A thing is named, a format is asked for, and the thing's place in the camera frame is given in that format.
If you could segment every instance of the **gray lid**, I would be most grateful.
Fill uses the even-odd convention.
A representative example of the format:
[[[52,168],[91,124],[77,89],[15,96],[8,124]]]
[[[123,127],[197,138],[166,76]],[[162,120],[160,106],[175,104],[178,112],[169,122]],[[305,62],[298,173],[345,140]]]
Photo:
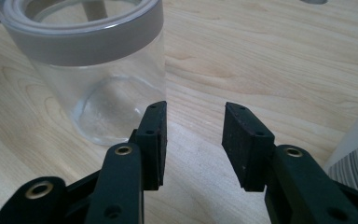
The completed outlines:
[[[142,49],[160,33],[161,0],[122,0],[134,7],[113,17],[107,15],[104,2],[108,1],[6,0],[0,20],[30,59],[62,66],[112,62]],[[57,8],[75,4],[83,7],[84,22],[43,22]]]

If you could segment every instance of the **transparent cylinder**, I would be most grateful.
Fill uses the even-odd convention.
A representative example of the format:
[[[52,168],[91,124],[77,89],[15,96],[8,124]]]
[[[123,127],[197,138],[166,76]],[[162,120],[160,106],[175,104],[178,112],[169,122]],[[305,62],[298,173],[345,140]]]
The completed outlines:
[[[128,140],[165,100],[159,0],[1,0],[0,20],[93,143]]]

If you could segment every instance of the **barcode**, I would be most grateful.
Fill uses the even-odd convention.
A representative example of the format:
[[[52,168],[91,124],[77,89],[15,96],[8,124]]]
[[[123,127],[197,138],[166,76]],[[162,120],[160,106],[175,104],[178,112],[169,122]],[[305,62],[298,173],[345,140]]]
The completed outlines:
[[[358,148],[328,169],[333,180],[358,190]]]

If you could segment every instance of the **barcode label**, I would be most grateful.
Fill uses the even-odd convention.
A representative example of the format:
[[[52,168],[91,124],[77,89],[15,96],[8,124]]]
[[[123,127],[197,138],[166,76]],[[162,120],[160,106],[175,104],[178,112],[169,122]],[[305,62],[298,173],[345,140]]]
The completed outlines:
[[[358,190],[358,148],[328,169],[333,180]]]

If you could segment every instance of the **wooden table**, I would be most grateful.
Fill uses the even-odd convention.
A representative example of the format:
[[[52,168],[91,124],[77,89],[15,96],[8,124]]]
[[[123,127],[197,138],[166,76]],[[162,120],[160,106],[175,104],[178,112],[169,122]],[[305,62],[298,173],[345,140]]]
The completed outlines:
[[[168,154],[146,223],[269,223],[221,147],[227,101],[323,164],[358,117],[358,0],[164,0]],[[0,207],[25,182],[102,165],[0,25]]]

